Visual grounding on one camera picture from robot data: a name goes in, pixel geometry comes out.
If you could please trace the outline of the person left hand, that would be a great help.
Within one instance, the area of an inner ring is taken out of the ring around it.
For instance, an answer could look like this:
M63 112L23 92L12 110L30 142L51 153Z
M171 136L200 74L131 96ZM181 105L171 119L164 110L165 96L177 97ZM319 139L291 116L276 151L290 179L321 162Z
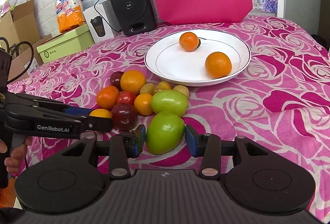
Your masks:
M23 159L27 154L27 147L32 143L32 137L27 137L20 147L13 148L11 156L5 159L7 171L11 174L17 174L20 170Z

